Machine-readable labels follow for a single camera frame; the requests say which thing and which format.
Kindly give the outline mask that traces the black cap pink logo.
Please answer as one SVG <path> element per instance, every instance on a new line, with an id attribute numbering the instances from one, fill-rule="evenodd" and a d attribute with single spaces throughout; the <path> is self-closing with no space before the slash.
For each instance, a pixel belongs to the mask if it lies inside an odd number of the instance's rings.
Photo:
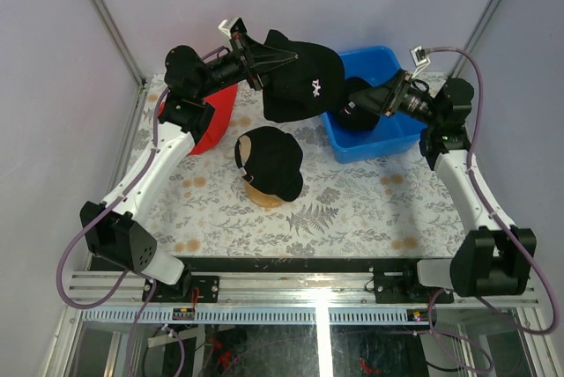
<path id="1" fill-rule="evenodd" d="M 296 122 L 336 110 L 345 103 L 345 66 L 325 46 L 291 41 L 271 29 L 265 45 L 298 58 L 273 70 L 263 88 L 263 116 L 276 123 Z"/>

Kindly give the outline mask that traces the beige baseball cap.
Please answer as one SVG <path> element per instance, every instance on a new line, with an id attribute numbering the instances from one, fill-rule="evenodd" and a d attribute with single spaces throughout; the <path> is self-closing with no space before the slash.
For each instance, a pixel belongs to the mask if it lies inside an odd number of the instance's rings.
<path id="1" fill-rule="evenodd" d="M 241 165 L 246 166 L 246 163 L 252 152 L 252 141 L 249 136 L 243 135 L 238 139 L 238 142 Z"/>

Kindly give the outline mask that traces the black cap gold logo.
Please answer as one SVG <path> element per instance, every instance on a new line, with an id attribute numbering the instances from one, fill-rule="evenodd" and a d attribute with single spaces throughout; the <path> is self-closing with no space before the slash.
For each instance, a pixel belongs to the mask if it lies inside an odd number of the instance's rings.
<path id="1" fill-rule="evenodd" d="M 252 152 L 241 165 L 238 139 L 247 135 Z M 303 188 L 301 164 L 303 151 L 290 133 L 272 126 L 262 126 L 239 136 L 234 145 L 234 161 L 244 181 L 259 191 L 275 195 L 285 202 L 299 197 Z"/>

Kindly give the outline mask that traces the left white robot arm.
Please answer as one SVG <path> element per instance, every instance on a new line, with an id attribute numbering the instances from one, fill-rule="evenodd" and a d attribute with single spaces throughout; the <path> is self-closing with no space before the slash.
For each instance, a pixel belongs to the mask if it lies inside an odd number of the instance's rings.
<path id="1" fill-rule="evenodd" d="M 166 58 L 166 89 L 152 119 L 152 138 L 134 166 L 100 203 L 87 202 L 80 217 L 89 251 L 124 270 L 162 283 L 173 301 L 192 293 L 183 262 L 159 248 L 144 229 L 168 176 L 193 151 L 215 113 L 205 97 L 245 81 L 261 90 L 270 74 L 298 59 L 290 48 L 260 43 L 247 34 L 240 18 L 224 20 L 219 30 L 225 47 L 207 57 L 180 45 Z"/>

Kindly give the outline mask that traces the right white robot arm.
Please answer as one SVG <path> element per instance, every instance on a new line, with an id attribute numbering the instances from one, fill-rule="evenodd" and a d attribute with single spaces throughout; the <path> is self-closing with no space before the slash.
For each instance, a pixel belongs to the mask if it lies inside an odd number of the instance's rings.
<path id="1" fill-rule="evenodd" d="M 426 83 L 398 70 L 385 83 L 356 82 L 347 91 L 349 115 L 355 108 L 377 118 L 403 113 L 424 124 L 419 150 L 445 185 L 466 233 L 450 259 L 423 259 L 402 279 L 404 296 L 422 301 L 434 288 L 461 297 L 516 296 L 524 293 L 537 240 L 519 228 L 496 203 L 471 153 L 465 128 L 474 89 L 449 78 L 436 95 Z"/>

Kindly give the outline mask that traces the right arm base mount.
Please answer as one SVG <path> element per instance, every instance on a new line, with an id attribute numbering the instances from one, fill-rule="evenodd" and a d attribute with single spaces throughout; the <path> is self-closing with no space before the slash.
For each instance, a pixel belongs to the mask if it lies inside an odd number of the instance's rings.
<path id="1" fill-rule="evenodd" d="M 372 292 L 378 304 L 427 304 L 438 290 L 423 285 L 418 276 L 420 258 L 375 260 L 369 266 L 372 278 L 365 290 Z"/>

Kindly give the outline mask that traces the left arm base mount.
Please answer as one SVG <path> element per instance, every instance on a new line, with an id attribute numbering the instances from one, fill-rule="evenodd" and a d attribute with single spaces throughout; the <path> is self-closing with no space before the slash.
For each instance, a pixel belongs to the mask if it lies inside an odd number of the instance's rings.
<path id="1" fill-rule="evenodd" d="M 157 283 L 151 302 L 216 303 L 219 296 L 219 276 L 193 274 L 185 270 L 174 285 Z"/>

